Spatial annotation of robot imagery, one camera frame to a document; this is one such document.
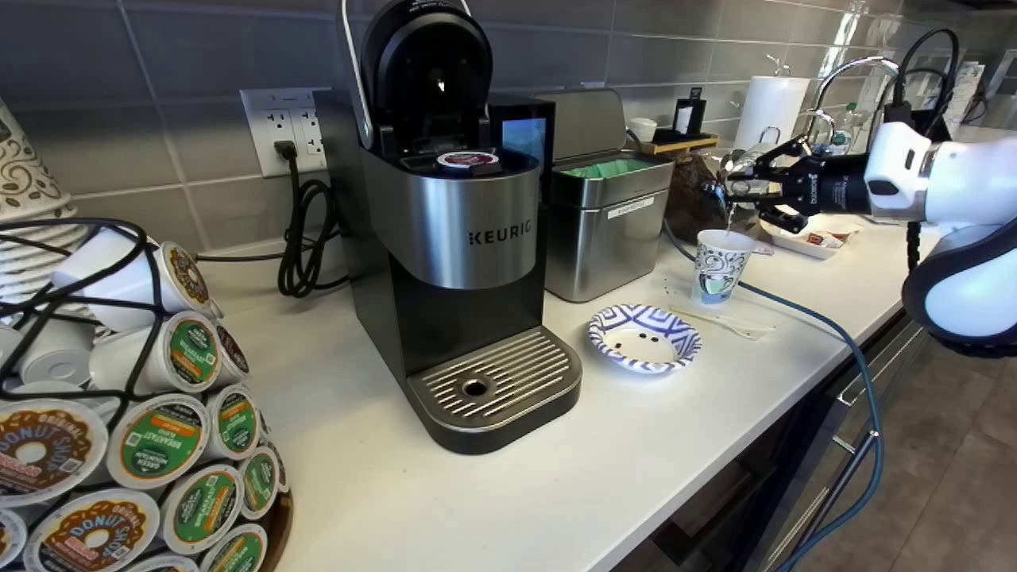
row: keurig coffee maker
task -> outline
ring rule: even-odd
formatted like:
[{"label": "keurig coffee maker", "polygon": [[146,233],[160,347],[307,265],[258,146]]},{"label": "keurig coffee maker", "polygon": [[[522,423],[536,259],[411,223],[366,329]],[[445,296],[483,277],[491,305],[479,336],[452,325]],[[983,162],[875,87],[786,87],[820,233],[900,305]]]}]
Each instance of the keurig coffee maker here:
[{"label": "keurig coffee maker", "polygon": [[321,126],[355,316],[438,443],[491,450],[579,401],[579,360],[539,325],[539,165],[491,137],[466,2],[390,2],[358,57],[341,0],[341,34],[349,94]]}]

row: cabinet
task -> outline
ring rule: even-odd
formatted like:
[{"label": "cabinet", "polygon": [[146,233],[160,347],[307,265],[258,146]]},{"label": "cabinet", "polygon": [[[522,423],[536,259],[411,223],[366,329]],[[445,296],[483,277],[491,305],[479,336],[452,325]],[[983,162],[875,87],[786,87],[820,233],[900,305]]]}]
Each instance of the cabinet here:
[{"label": "cabinet", "polygon": [[[906,386],[927,336],[901,310],[864,340],[882,408]],[[866,435],[866,401],[854,363],[845,360],[825,382],[798,401],[745,454],[677,507],[618,572],[653,568],[718,572],[775,568],[801,533],[820,523],[820,506]],[[848,489],[860,489],[866,460]],[[834,501],[838,515],[854,493]]]}]

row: blue and white dish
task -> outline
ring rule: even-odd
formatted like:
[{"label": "blue and white dish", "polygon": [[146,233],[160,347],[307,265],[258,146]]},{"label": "blue and white dish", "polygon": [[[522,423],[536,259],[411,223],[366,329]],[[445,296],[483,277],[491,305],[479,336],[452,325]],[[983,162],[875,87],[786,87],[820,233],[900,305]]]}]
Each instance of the blue and white dish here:
[{"label": "blue and white dish", "polygon": [[587,325],[591,343],[638,376],[667,376],[694,363],[700,333],[653,305],[613,305]]}]

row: power cord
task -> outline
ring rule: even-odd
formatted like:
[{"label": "power cord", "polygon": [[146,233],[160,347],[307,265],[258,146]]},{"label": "power cord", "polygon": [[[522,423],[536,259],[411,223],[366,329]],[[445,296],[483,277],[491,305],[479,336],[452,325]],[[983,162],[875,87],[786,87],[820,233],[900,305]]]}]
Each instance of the power cord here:
[{"label": "power cord", "polygon": [[924,126],[924,137],[948,115],[950,98],[954,98],[954,84],[957,84],[957,72],[960,72],[960,39],[957,39],[954,29],[931,29],[921,39],[914,39],[914,45],[909,45],[909,51],[900,61],[895,79],[892,79],[892,101],[888,103],[888,119],[912,125],[912,103],[906,101],[906,79],[912,72],[919,72],[919,67],[912,68],[914,55],[936,34],[944,34],[950,40],[950,68],[942,76],[942,92],[936,92],[936,101],[931,107],[931,119]]},{"label": "power cord", "polygon": [[[299,180],[299,165],[294,165],[294,143],[292,140],[275,140],[273,143],[275,153],[287,162],[288,171],[288,188],[292,188],[292,205],[288,205],[288,223],[282,233],[282,250],[270,250],[270,254],[249,254],[249,256],[198,256],[199,263],[255,263],[255,259],[279,259],[275,270],[275,288],[282,296],[292,299],[304,299],[314,288],[332,288],[349,281],[349,277],[337,277],[331,281],[319,281],[321,279],[321,265],[323,265],[323,250],[331,239],[349,234],[343,218],[341,218],[341,205],[332,197],[332,188],[326,188],[323,180],[311,179],[311,180]],[[319,234],[307,240],[307,215],[314,201],[323,201],[323,218]]]},{"label": "power cord", "polygon": [[[695,256],[679,243],[679,239],[677,239],[667,224],[665,224],[665,233],[667,233],[667,240],[669,240],[685,259],[695,259]],[[793,572],[798,561],[801,561],[810,549],[818,549],[825,537],[834,537],[834,533],[842,530],[848,522],[854,522],[854,516],[872,506],[872,498],[876,496],[876,489],[880,489],[880,481],[882,481],[882,469],[888,469],[882,414],[880,414],[880,401],[876,401],[876,391],[875,391],[872,365],[866,365],[860,347],[854,343],[854,336],[852,336],[845,328],[838,328],[834,316],[825,316],[825,313],[820,313],[820,310],[812,310],[812,309],[804,309],[804,305],[798,305],[798,302],[791,302],[791,299],[782,299],[782,296],[775,296],[775,292],[768,292],[768,288],[759,288],[759,287],[753,287],[753,281],[737,279],[737,287],[745,287],[745,288],[753,292],[753,296],[764,296],[764,299],[768,299],[768,302],[777,302],[777,305],[786,305],[786,309],[791,309],[791,310],[801,310],[801,313],[825,325],[825,328],[852,348],[852,360],[854,360],[854,365],[857,365],[857,377],[860,377],[860,386],[864,386],[864,401],[866,401],[866,431],[872,431],[872,448],[866,448],[866,454],[875,454],[866,481],[864,481],[860,496],[857,496],[848,507],[842,507],[842,510],[838,510],[836,516],[829,516],[825,523],[812,527],[807,537],[801,537],[798,547],[777,561],[782,572]]]}]

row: kitchen counter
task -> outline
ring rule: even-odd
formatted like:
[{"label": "kitchen counter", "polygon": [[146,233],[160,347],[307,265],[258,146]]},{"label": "kitchen counter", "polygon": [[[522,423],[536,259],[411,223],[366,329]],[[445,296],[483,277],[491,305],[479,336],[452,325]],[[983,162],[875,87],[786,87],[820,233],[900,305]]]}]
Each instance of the kitchen counter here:
[{"label": "kitchen counter", "polygon": [[[585,363],[582,398],[522,441],[443,450],[354,313],[349,288],[288,302],[273,265],[207,265],[255,363],[255,398],[292,473],[294,527],[279,568],[611,568],[798,403],[848,348],[812,319],[745,288],[695,309],[694,263],[665,246],[658,270],[598,302],[547,296],[542,325]],[[747,279],[866,336],[900,309],[901,227],[866,224],[829,259],[755,254]],[[634,377],[585,343],[615,302],[694,309],[694,365]]]}]

